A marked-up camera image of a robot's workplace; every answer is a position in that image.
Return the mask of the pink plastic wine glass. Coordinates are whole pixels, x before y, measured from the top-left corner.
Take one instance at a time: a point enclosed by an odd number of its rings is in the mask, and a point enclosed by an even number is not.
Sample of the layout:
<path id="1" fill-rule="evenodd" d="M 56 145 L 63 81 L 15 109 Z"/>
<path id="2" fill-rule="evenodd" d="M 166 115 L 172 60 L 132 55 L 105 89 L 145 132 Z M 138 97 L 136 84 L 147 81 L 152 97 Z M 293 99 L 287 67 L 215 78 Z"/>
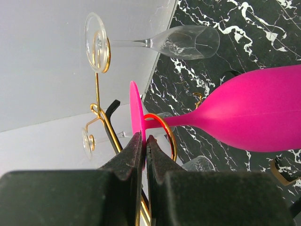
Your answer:
<path id="1" fill-rule="evenodd" d="M 194 111 L 165 118 L 197 127 L 220 142 L 252 152 L 301 146 L 300 65 L 259 69 L 216 88 Z"/>

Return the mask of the gold wire wine glass rack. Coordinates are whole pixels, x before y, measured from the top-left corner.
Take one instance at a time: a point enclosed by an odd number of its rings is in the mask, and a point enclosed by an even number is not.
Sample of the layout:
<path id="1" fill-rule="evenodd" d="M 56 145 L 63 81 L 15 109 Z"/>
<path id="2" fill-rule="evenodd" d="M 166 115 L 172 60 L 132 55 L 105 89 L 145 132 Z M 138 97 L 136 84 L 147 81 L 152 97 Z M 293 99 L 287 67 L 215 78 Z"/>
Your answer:
<path id="1" fill-rule="evenodd" d="M 86 45 L 86 54 L 89 60 L 89 63 L 92 69 L 95 71 L 95 88 L 96 88 L 96 103 L 91 103 L 90 109 L 96 115 L 96 118 L 90 121 L 85 126 L 85 138 L 83 135 L 83 143 L 85 144 L 85 149 L 87 156 L 91 158 L 92 151 L 95 149 L 95 140 L 93 135 L 88 135 L 88 127 L 92 123 L 100 120 L 103 124 L 107 136 L 113 146 L 113 149 L 116 154 L 121 152 L 121 144 L 117 138 L 117 135 L 113 132 L 113 127 L 109 120 L 109 116 L 103 111 L 100 105 L 100 89 L 99 89 L 99 75 L 98 72 L 106 73 L 110 67 L 111 63 L 111 46 L 110 41 L 107 37 L 106 32 L 96 31 L 92 32 L 91 35 L 85 32 L 85 45 Z M 137 40 L 137 41 L 128 41 L 128 46 L 135 47 L 147 46 L 147 40 Z M 141 206 L 140 214 L 146 226 L 151 225 L 150 213 L 149 213 L 149 204 L 148 199 L 145 196 L 145 192 L 142 190 L 141 196 Z M 296 217 L 301 212 L 301 198 L 294 202 L 290 208 L 290 212 L 293 217 Z"/>

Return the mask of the clear wine glass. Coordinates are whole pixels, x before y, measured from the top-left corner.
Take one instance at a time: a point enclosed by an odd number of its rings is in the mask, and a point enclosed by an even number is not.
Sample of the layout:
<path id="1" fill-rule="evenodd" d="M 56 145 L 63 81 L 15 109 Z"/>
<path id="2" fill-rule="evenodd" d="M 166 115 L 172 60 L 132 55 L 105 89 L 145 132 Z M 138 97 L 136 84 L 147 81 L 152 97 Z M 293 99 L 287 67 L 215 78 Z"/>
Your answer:
<path id="1" fill-rule="evenodd" d="M 104 23 L 94 12 L 85 21 L 85 46 L 90 66 L 106 73 L 111 63 L 111 48 L 149 48 L 167 57 L 197 60 L 212 57 L 220 46 L 218 31 L 204 25 L 181 25 L 142 40 L 110 41 Z"/>
<path id="2" fill-rule="evenodd" d="M 92 134 L 88 134 L 88 131 L 85 128 L 82 128 L 81 136 L 82 136 L 82 146 L 83 146 L 83 151 L 85 153 L 85 157 L 90 161 L 93 158 L 93 152 L 95 151 L 95 149 L 97 147 L 100 147 L 100 144 L 104 142 L 109 142 L 112 145 L 114 152 L 118 154 L 126 146 L 122 144 L 122 141 L 125 138 L 131 138 L 133 136 L 133 133 L 130 131 L 121 131 L 116 134 L 116 138 L 120 146 L 120 151 L 116 147 L 116 144 L 113 138 L 110 136 L 110 133 L 106 137 L 95 139 L 95 137 Z"/>
<path id="3" fill-rule="evenodd" d="M 186 171 L 210 172 L 216 171 L 211 159 L 204 154 L 205 143 L 197 130 L 191 126 L 174 128 L 178 147 L 178 158 Z"/>

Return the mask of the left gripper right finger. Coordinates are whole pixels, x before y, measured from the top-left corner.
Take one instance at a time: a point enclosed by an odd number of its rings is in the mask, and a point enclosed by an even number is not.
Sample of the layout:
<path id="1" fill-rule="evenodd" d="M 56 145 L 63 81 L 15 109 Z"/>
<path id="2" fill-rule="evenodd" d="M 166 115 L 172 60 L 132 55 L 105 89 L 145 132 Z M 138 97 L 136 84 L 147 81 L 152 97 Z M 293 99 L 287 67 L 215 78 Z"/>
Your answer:
<path id="1" fill-rule="evenodd" d="M 292 226 L 269 175 L 186 171 L 150 136 L 146 143 L 153 226 Z"/>

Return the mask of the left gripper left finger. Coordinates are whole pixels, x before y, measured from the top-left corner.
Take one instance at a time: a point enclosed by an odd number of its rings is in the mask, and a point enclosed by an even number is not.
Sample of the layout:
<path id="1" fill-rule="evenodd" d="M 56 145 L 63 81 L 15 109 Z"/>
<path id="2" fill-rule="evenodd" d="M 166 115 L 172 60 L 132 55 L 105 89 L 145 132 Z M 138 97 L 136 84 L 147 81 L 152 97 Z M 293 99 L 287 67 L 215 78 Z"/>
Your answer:
<path id="1" fill-rule="evenodd" d="M 3 226 L 135 226 L 140 222 L 143 139 L 99 169 L 11 171 L 0 179 Z"/>

